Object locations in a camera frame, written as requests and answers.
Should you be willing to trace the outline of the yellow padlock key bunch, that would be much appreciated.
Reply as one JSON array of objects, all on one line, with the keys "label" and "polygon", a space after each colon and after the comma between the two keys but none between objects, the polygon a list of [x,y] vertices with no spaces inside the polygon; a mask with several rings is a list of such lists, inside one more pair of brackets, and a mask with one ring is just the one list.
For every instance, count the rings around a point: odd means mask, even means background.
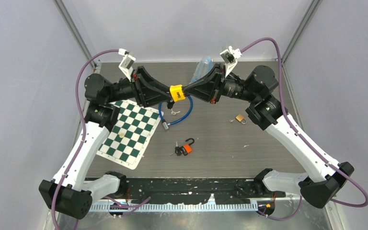
[{"label": "yellow padlock key bunch", "polygon": [[173,111],[174,104],[175,104],[174,101],[169,101],[169,102],[166,103],[166,108]]}]

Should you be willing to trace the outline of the yellow padlock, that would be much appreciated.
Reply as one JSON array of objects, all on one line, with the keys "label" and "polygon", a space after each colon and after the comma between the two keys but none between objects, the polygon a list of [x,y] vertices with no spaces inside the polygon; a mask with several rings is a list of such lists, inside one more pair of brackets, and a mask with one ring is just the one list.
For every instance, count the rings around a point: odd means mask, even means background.
[{"label": "yellow padlock", "polygon": [[170,86],[170,94],[174,102],[181,101],[186,98],[181,84]]}]

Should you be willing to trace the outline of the small silver keys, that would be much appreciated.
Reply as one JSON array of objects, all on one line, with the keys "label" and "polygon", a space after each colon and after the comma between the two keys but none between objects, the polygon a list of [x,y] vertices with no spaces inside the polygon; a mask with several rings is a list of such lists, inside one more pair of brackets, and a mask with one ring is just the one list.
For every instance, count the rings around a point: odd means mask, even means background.
[{"label": "small silver keys", "polygon": [[178,113],[180,113],[180,111],[174,111],[173,109],[171,109],[171,115],[177,115]]}]

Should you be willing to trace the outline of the brass padlock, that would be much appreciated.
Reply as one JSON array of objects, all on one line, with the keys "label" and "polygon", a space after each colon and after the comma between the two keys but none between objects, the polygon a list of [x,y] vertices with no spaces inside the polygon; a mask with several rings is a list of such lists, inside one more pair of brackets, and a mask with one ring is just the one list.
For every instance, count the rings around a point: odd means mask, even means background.
[{"label": "brass padlock", "polygon": [[235,119],[240,122],[241,124],[245,125],[247,123],[247,120],[245,119],[244,115],[238,114]]}]

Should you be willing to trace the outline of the orange black padlock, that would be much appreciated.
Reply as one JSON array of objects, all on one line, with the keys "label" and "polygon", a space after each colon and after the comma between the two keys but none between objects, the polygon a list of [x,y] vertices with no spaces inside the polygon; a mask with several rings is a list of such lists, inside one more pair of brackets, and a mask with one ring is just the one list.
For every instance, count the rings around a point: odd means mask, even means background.
[{"label": "orange black padlock", "polygon": [[193,151],[191,145],[194,144],[194,142],[195,140],[193,138],[188,138],[185,140],[185,144],[180,147],[180,150],[182,151],[184,156],[187,156]]}]

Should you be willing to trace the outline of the black headed key bunch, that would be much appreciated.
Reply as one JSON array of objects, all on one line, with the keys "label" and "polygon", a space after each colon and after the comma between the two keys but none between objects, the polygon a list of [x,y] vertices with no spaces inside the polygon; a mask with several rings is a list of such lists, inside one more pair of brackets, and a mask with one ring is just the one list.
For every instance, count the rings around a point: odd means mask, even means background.
[{"label": "black headed key bunch", "polygon": [[174,148],[174,153],[170,154],[170,156],[172,155],[176,155],[176,156],[181,156],[183,154],[182,149],[179,147],[178,142],[175,142],[175,148]]}]

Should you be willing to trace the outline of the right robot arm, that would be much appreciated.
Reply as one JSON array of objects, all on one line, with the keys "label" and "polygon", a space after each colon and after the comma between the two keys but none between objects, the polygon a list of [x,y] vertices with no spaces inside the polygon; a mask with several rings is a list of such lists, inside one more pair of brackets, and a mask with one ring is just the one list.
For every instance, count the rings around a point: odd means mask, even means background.
[{"label": "right robot arm", "polygon": [[304,173],[286,173],[267,168],[254,178],[259,196],[281,191],[302,196],[316,208],[323,208],[344,186],[346,177],[354,172],[348,162],[340,163],[323,150],[313,151],[316,144],[304,133],[287,109],[272,92],[278,86],[273,70],[259,65],[243,80],[226,73],[222,64],[199,80],[184,86],[183,94],[215,104],[221,96],[250,103],[248,118],[261,130],[277,139],[304,168]]}]

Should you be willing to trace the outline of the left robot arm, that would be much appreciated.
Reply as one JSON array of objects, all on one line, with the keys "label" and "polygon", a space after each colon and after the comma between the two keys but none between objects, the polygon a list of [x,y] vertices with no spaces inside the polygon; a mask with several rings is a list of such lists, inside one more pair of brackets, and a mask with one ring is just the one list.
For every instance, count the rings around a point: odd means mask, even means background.
[{"label": "left robot arm", "polygon": [[171,99],[169,87],[151,77],[143,66],[116,83],[93,73],[85,79],[84,88],[90,104],[87,112],[80,114],[80,137],[62,168],[38,188],[52,218],[62,213],[82,219],[94,202],[108,195],[123,198],[127,194],[126,176],[118,172],[106,172],[99,179],[84,182],[97,151],[118,121],[120,109],[112,103],[134,98],[138,105],[149,107]]}]

